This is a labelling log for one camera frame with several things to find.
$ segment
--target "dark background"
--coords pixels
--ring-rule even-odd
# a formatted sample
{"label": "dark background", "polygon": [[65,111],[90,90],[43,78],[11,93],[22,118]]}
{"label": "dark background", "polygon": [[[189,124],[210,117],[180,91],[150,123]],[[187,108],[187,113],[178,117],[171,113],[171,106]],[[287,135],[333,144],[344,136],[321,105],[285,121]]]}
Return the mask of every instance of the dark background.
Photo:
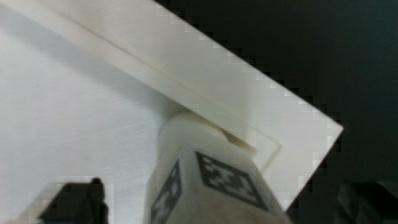
{"label": "dark background", "polygon": [[398,1],[157,1],[346,126],[289,209],[331,224],[342,181],[398,179]]}

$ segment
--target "black object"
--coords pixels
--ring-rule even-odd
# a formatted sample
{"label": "black object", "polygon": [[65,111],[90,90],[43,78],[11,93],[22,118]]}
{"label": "black object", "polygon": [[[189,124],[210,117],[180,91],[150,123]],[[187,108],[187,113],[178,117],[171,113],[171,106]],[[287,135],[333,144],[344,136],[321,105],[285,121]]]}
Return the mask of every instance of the black object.
{"label": "black object", "polygon": [[398,224],[398,198],[377,182],[344,183],[335,224]]}
{"label": "black object", "polygon": [[45,224],[109,224],[106,189],[99,178],[68,183],[42,215]]}

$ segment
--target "white wall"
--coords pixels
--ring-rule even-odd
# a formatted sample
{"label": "white wall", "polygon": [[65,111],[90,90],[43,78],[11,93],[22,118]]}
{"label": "white wall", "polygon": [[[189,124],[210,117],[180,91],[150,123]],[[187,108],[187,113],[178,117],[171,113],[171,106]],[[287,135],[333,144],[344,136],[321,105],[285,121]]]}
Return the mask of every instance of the white wall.
{"label": "white wall", "polygon": [[0,5],[0,224],[31,223],[38,195],[93,176],[111,223],[141,223],[159,129],[182,110]]}

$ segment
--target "white cylindrical object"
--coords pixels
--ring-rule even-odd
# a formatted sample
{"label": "white cylindrical object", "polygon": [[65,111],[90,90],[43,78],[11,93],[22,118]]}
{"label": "white cylindrical object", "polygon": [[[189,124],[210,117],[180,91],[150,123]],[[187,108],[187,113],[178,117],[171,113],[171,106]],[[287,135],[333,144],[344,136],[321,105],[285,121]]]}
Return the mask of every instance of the white cylindrical object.
{"label": "white cylindrical object", "polygon": [[248,151],[193,113],[173,118],[161,133],[145,223],[292,223]]}

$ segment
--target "checkered pattern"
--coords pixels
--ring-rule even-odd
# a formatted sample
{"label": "checkered pattern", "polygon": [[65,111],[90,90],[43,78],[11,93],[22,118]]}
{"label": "checkered pattern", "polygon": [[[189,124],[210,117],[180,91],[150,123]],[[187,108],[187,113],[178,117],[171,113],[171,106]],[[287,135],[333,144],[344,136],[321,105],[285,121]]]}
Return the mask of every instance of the checkered pattern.
{"label": "checkered pattern", "polygon": [[178,199],[182,196],[182,175],[180,175],[180,164],[173,167],[173,171],[168,177],[162,191],[159,193],[157,201],[152,207],[152,224],[166,224],[168,219],[177,207]]}
{"label": "checkered pattern", "polygon": [[198,152],[205,185],[264,210],[267,209],[250,174]]}

